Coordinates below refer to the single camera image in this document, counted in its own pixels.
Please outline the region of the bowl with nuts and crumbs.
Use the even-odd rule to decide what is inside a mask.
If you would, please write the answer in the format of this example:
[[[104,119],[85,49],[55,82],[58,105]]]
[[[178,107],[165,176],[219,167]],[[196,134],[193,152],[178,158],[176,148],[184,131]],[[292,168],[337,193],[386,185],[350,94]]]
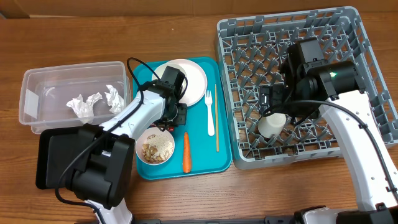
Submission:
[[[146,129],[136,142],[136,155],[143,163],[156,166],[168,161],[175,150],[174,137],[167,130]]]

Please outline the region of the white plastic fork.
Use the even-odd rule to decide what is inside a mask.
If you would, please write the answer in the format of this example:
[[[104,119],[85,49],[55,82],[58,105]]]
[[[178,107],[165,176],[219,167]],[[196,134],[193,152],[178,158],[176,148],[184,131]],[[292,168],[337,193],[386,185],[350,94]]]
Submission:
[[[215,127],[214,127],[214,121],[213,121],[213,114],[211,110],[211,106],[213,103],[211,91],[207,90],[205,92],[205,104],[207,107],[207,115],[208,115],[208,135],[213,136],[215,134]]]

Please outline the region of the clear plastic storage bin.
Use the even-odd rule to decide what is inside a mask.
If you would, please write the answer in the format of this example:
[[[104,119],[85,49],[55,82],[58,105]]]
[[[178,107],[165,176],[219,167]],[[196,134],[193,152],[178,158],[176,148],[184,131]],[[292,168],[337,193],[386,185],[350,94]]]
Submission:
[[[113,116],[106,94],[114,87],[124,102],[131,102],[130,79],[120,61],[81,63],[30,69],[25,72],[20,100],[19,122],[34,134],[46,129],[101,124]],[[67,103],[95,100],[88,116],[76,115]]]

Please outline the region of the large white plate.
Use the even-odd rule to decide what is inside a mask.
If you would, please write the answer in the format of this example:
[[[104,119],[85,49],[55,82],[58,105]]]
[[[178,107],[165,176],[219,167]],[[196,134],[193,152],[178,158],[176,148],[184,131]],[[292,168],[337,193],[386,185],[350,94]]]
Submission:
[[[201,66],[187,59],[171,60],[166,65],[182,68],[187,77],[188,87],[180,103],[185,103],[188,107],[198,103],[203,98],[208,84],[206,73]]]

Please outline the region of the grey dishwasher rack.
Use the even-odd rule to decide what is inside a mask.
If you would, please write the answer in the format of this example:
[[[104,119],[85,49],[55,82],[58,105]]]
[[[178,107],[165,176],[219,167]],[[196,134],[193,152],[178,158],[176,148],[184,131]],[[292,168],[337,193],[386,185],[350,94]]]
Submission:
[[[234,164],[238,169],[287,165],[341,156],[322,118],[293,126],[266,139],[257,124],[261,88],[283,84],[279,66],[295,42],[315,37],[330,63],[355,63],[366,85],[371,112],[386,147],[397,144],[397,111],[359,12],[353,7],[223,19],[217,25],[217,52]]]

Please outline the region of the white plastic cup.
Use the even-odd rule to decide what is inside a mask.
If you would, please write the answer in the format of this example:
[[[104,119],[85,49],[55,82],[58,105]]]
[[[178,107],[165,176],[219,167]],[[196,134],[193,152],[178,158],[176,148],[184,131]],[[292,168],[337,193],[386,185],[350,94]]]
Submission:
[[[265,138],[278,136],[286,123],[286,115],[274,113],[267,117],[262,117],[257,125],[259,133]]]

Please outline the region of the teal serving tray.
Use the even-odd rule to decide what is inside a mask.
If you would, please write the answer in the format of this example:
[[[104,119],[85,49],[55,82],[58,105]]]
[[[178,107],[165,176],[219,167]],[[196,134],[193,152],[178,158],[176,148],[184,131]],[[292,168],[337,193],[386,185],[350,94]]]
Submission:
[[[207,131],[207,108],[204,100],[200,100],[187,108],[186,125],[178,126],[172,136],[175,140],[175,150],[172,157],[163,164],[150,166],[139,159],[136,160],[136,169],[139,175],[147,180],[168,179],[189,175],[200,175],[225,171],[232,162],[231,140],[227,112],[220,80],[218,64],[209,57],[191,58],[204,69],[208,87],[213,97],[212,113],[215,119],[215,84],[218,94],[218,122],[220,151],[216,151],[216,136],[209,136]],[[184,173],[182,170],[184,134],[188,133],[192,170]]]

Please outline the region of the white napkin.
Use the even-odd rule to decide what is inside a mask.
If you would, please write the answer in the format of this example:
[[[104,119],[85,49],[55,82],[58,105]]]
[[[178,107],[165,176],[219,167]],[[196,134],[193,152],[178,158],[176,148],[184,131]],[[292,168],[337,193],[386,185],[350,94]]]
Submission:
[[[79,94],[78,97],[68,101],[66,106],[71,108],[78,118],[89,118],[94,116],[94,104],[102,99],[103,97],[99,92],[90,95],[86,101],[84,101],[82,95]]]
[[[118,90],[112,85],[106,85],[108,92],[105,92],[106,101],[111,108],[109,111],[112,114],[118,114],[124,109],[124,99],[119,94]]]

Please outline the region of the black plastic tray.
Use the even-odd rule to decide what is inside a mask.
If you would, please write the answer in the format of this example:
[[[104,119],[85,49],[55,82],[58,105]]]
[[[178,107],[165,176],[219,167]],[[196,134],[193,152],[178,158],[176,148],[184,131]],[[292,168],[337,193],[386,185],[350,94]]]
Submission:
[[[53,189],[74,158],[80,127],[47,129],[40,134],[35,184],[38,189]]]

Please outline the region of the orange carrot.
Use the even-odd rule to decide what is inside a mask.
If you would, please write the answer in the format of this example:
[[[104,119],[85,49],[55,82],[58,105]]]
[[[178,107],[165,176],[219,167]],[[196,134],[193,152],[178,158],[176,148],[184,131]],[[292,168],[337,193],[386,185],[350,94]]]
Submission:
[[[190,140],[188,133],[184,134],[184,145],[183,145],[183,160],[182,160],[182,170],[184,173],[190,173],[192,169],[192,158],[190,152]]]

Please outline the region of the small white plate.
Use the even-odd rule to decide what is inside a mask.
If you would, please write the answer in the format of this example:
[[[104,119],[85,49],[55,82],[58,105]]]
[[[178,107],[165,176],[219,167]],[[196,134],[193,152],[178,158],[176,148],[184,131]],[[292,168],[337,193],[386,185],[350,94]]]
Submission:
[[[161,78],[162,77],[162,75],[164,74],[164,72],[165,72],[165,69],[166,69],[166,67],[169,65],[169,63],[163,63],[162,65],[159,65],[154,71],[155,71],[155,73],[157,74],[157,76],[159,77],[159,78]]]

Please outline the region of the red snack wrapper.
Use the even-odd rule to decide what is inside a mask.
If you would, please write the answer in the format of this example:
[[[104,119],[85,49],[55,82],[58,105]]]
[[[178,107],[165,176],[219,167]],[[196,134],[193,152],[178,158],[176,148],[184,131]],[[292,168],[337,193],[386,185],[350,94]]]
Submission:
[[[166,126],[165,124],[155,124],[152,123],[150,125],[151,128],[159,128],[161,131],[169,131],[169,132],[173,132],[175,130],[175,128],[173,126]]]

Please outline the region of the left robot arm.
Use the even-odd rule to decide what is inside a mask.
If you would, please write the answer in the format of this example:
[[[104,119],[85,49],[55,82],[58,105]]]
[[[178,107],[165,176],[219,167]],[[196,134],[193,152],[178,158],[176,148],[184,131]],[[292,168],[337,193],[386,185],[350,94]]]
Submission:
[[[65,204],[89,207],[100,223],[132,223],[124,196],[129,186],[135,141],[152,124],[160,131],[186,123],[187,105],[181,103],[188,87],[186,71],[168,65],[155,80],[139,85],[136,98],[122,112],[99,126],[77,129],[74,158],[58,183],[78,201],[55,196]]]

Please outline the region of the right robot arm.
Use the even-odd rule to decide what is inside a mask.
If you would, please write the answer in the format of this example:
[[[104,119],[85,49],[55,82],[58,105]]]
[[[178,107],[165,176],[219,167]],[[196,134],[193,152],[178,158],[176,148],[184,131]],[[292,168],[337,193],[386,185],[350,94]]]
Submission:
[[[262,87],[261,116],[287,114],[304,122],[328,123],[349,168],[355,210],[324,205],[283,217],[284,223],[397,223],[397,168],[371,114],[362,76],[349,61],[329,63],[317,38],[300,40],[287,49],[279,68],[283,85]]]

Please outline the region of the wooden chopstick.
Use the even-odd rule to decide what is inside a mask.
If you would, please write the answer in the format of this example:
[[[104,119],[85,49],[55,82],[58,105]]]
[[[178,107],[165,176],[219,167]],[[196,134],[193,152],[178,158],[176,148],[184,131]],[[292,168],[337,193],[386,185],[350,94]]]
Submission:
[[[220,138],[219,138],[219,122],[218,122],[218,94],[217,94],[217,85],[215,84],[215,128],[216,128],[216,151],[220,151]]]

